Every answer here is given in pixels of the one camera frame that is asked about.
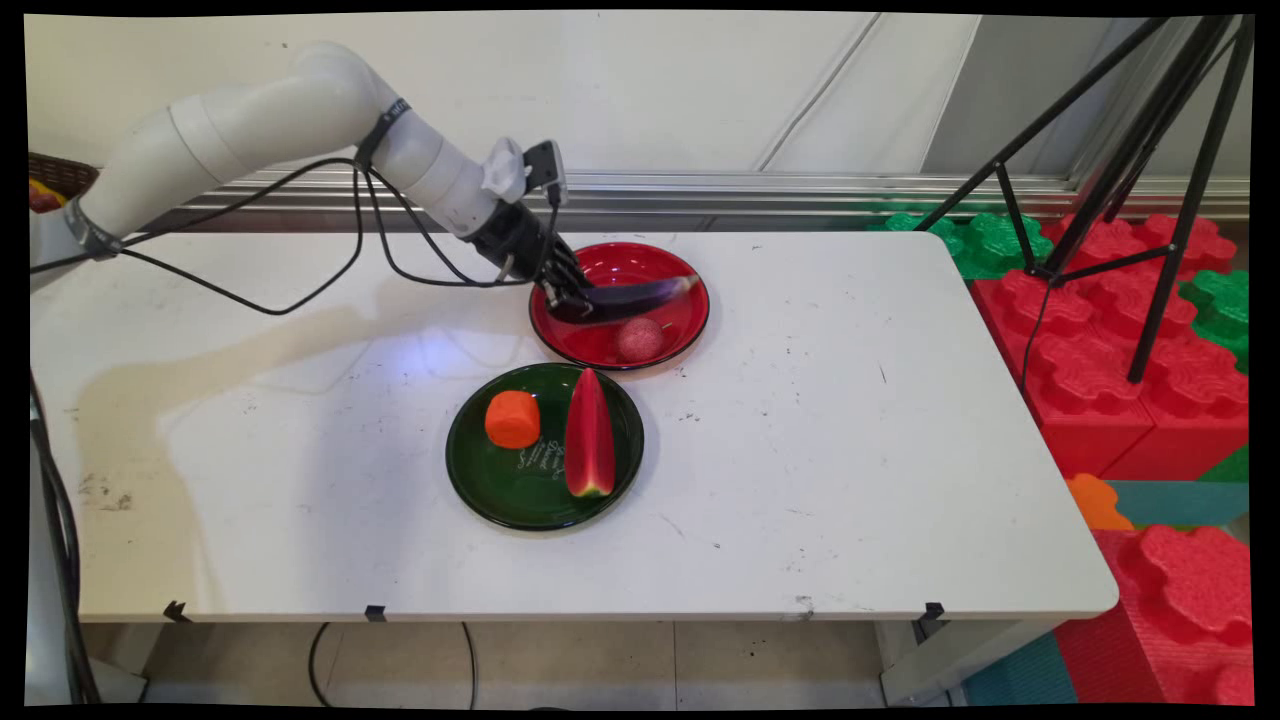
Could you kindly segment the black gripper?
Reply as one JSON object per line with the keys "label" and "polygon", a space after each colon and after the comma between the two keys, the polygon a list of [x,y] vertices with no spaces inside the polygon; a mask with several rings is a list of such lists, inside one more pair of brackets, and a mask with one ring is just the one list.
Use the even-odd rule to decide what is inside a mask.
{"label": "black gripper", "polygon": [[550,219],[539,220],[524,204],[502,202],[481,228],[468,236],[468,243],[498,268],[494,281],[480,287],[538,284],[544,307],[564,323],[598,320],[589,290],[595,286],[585,277],[573,250],[557,233],[561,206],[550,206]]}

